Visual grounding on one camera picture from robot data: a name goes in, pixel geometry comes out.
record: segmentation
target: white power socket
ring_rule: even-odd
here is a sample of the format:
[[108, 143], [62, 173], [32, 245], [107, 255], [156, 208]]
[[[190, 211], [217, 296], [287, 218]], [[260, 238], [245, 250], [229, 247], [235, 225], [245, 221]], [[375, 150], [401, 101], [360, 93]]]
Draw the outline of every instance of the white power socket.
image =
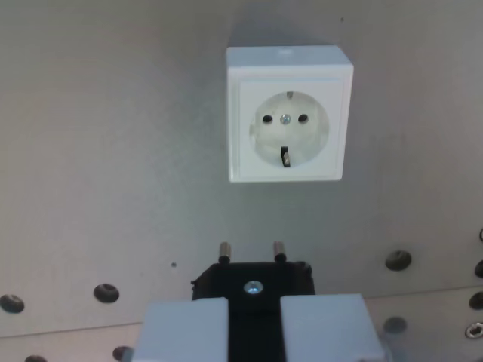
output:
[[228, 48], [232, 182], [342, 178], [353, 65], [335, 46]]

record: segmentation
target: power socket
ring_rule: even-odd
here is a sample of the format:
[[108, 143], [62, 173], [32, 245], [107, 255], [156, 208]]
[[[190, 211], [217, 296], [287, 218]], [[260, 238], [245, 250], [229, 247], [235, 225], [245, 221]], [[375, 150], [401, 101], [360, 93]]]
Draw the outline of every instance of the power socket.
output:
[[231, 182], [342, 178], [353, 65], [336, 46], [228, 48]]

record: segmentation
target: metal pin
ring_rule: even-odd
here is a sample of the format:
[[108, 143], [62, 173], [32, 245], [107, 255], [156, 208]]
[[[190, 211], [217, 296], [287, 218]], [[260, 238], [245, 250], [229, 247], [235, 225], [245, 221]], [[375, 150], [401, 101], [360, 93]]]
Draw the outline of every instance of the metal pin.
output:
[[228, 264], [232, 258], [232, 246], [224, 241], [220, 244], [220, 256], [218, 257], [218, 262], [220, 264]]
[[285, 245], [281, 241], [273, 243], [273, 255], [276, 262], [286, 262], [287, 255], [285, 254]]
[[290, 156], [288, 155], [287, 146], [280, 147], [280, 157], [284, 167], [290, 167]]
[[284, 153], [284, 166], [290, 167], [290, 156], [288, 152]]

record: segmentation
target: screw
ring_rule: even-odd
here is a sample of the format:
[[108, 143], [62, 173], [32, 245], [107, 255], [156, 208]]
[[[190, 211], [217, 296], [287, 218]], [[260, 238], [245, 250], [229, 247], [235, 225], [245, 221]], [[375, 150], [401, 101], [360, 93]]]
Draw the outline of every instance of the screw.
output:
[[483, 323], [476, 322], [470, 324], [468, 328], [466, 328], [465, 332], [466, 338], [476, 339], [483, 337]]
[[290, 118], [290, 115], [281, 115], [280, 117], [280, 123], [282, 124], [289, 124], [292, 118]]
[[255, 295], [262, 292], [263, 284], [261, 284], [259, 281], [249, 281], [245, 284], [243, 290], [248, 294]]

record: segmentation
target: bolt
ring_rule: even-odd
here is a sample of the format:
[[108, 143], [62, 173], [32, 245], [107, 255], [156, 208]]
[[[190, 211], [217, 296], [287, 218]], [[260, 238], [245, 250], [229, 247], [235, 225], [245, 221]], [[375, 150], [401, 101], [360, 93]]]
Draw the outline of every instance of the bolt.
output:
[[290, 115], [281, 115], [280, 117], [280, 123], [282, 124], [289, 124], [292, 118], [290, 118]]
[[256, 295], [262, 292], [263, 284], [261, 284], [259, 281], [249, 281], [245, 284], [243, 290], [248, 294]]

